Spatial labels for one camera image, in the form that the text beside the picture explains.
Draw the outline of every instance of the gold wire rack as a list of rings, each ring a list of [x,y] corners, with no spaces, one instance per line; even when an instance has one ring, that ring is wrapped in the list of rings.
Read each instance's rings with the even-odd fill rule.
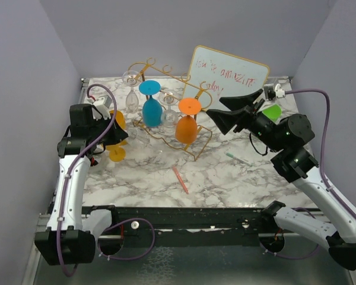
[[[162,69],[159,69],[159,68],[154,66],[155,63],[156,63],[156,60],[154,58],[148,58],[146,62],[135,62],[134,64],[132,64],[128,68],[128,71],[134,70],[133,67],[135,65],[142,66],[140,71],[136,70],[138,72],[138,75],[135,78],[138,81],[142,82],[142,81],[145,81],[145,71],[148,68],[152,68],[152,69],[164,74],[165,76],[174,78],[175,80],[182,82],[183,84],[185,84],[185,86],[189,85],[189,86],[197,89],[198,92],[197,92],[196,96],[194,97],[196,100],[199,100],[199,97],[201,95],[203,95],[203,93],[206,93],[210,98],[210,103],[209,103],[209,105],[203,107],[202,110],[205,110],[208,107],[210,107],[210,105],[212,104],[212,96],[207,91],[208,88],[203,88],[203,86],[206,83],[206,81],[201,82],[199,87],[195,86],[195,85],[191,84],[190,82],[188,82],[188,81],[190,81],[191,76],[189,75],[189,77],[187,78],[187,72],[183,73],[180,77],[176,77],[176,76],[173,76],[173,75],[170,74],[172,72],[172,70],[173,70],[173,68],[170,65],[165,65],[165,66],[162,67]],[[176,100],[179,100],[177,97],[174,97],[172,95],[167,95],[167,96],[170,96],[170,97],[173,97]],[[197,130],[198,138],[197,138],[197,140],[195,142],[193,142],[193,144],[195,144],[195,147],[190,147],[190,146],[193,146],[193,144],[182,144],[182,143],[178,142],[178,140],[175,140],[175,138],[172,141],[167,141],[167,139],[164,138],[163,135],[155,133],[152,128],[148,128],[147,126],[145,126],[145,124],[142,122],[142,116],[140,116],[139,119],[133,120],[132,123],[133,123],[133,126],[138,126],[140,128],[143,128],[147,132],[148,135],[150,135],[151,137],[155,138],[156,140],[162,140],[170,148],[172,148],[174,150],[183,150],[185,153],[190,154],[191,156],[193,156],[194,161],[197,161],[197,159],[203,153],[204,149],[206,148],[206,146],[208,145],[209,141],[212,138],[212,131],[210,129],[206,128],[205,126],[198,125],[198,130]],[[204,135],[205,135],[204,132],[208,133],[208,139],[206,139],[205,141],[200,141],[200,137],[202,135],[204,137]],[[203,143],[204,144],[203,147],[198,147],[197,146],[198,143]]]

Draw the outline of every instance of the black cable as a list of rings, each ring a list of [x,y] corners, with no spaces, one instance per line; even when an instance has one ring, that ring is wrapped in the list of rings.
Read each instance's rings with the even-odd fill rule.
[[[63,135],[63,137],[67,137],[70,131],[70,126],[67,127],[65,134]]]
[[[265,149],[265,153],[261,153],[257,150],[257,148],[255,147],[255,145],[253,144],[253,141],[252,141],[252,133],[250,132],[249,133],[249,141],[250,141],[250,144],[252,145],[252,147],[255,149],[255,151],[260,154],[261,156],[266,156],[268,154],[268,147],[266,147]]]
[[[99,154],[102,154],[105,151],[106,151],[106,146],[103,144],[103,151],[99,151],[98,153],[93,153],[93,155],[98,156]]]
[[[98,113],[100,114],[100,116],[101,116],[102,119],[104,118],[103,114],[100,113],[100,111],[96,108],[95,105],[91,105],[91,107],[92,107],[96,112],[98,112]]]

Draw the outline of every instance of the wall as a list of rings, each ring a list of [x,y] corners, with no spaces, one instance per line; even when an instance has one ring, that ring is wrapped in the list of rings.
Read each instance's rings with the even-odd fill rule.
[[[331,100],[326,140],[326,171],[336,186],[356,205],[356,0],[336,2],[295,77],[294,88],[317,87]],[[309,115],[319,157],[325,103],[317,94],[296,97]]]
[[[294,75],[335,0],[40,0],[83,77],[152,56],[187,72],[197,45]]]
[[[0,285],[21,284],[80,77],[38,0],[0,0]]]

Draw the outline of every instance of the white marble surface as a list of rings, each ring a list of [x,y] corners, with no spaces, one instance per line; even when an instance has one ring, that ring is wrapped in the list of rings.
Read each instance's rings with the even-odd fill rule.
[[[161,86],[181,93],[179,81],[168,78],[150,78]],[[125,97],[130,87],[125,87],[118,78],[95,78],[92,83],[101,83],[114,91],[118,109],[123,111],[127,127],[137,114],[125,113]],[[290,89],[288,82],[283,83]],[[92,95],[98,97],[105,91],[94,88]],[[139,111],[145,98],[139,94]],[[282,115],[297,112],[293,95],[277,102]],[[198,115],[198,122],[213,131],[212,140],[195,162],[193,157],[179,150],[172,150],[163,142],[151,139],[145,148],[124,146],[126,158],[118,163],[110,161],[104,154],[104,161],[90,169],[84,189],[83,205],[106,205],[137,207],[265,207],[273,200],[279,200],[290,207],[315,207],[302,192],[274,170],[269,153],[258,155],[249,142],[246,131],[223,135],[204,112]],[[198,144],[205,137],[198,138]],[[258,149],[264,145],[255,141]],[[240,164],[225,155],[226,152],[248,160],[252,167]],[[178,182],[172,167],[176,166],[188,190],[186,194]]]

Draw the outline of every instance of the wine glass holder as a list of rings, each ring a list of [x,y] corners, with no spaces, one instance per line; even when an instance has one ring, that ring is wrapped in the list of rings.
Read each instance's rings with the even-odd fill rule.
[[[187,76],[187,72],[183,73],[180,77],[171,75],[170,73],[172,72],[172,67],[170,65],[165,65],[162,67],[162,69],[159,69],[157,67],[154,66],[154,64],[156,63],[156,60],[154,58],[148,58],[146,62],[135,62],[133,63],[129,68],[128,71],[130,70],[135,70],[138,72],[138,75],[136,76],[136,79],[139,80],[140,82],[145,81],[145,72],[148,68],[154,69],[156,71],[158,71],[159,73],[168,76],[170,78],[173,78],[177,81],[182,82],[185,87],[186,86],[191,86],[195,89],[198,90],[197,94],[195,95],[195,99],[199,100],[199,98],[201,97],[201,95],[203,95],[203,93],[205,93],[206,95],[209,96],[210,98],[210,103],[209,105],[203,107],[201,110],[205,110],[208,107],[210,107],[210,105],[212,104],[212,96],[211,94],[207,91],[208,88],[203,88],[203,85],[205,84],[206,81],[201,82],[200,86],[195,86],[193,84],[191,84],[190,81],[190,75]],[[135,65],[139,65],[142,66],[141,70],[138,71],[137,69],[134,68]],[[171,96],[176,100],[181,100],[182,98],[177,98],[173,95],[169,95],[166,94],[166,96]],[[197,139],[191,143],[191,144],[183,144],[181,142],[179,142],[178,140],[175,139],[174,135],[171,134],[167,134],[166,132],[163,132],[163,128],[149,128],[147,127],[144,123],[143,123],[143,118],[140,115],[140,117],[138,119],[134,119],[132,121],[133,126],[138,126],[140,128],[143,128],[148,135],[150,135],[151,137],[155,138],[156,140],[162,140],[168,147],[174,149],[174,150],[182,150],[185,153],[190,154],[191,156],[193,156],[194,161],[197,161],[197,159],[199,158],[199,156],[203,153],[204,149],[206,148],[206,146],[208,145],[209,141],[212,138],[212,131],[208,128],[206,128],[205,126],[202,125],[198,125],[197,128],[197,132],[198,132],[198,137]]]

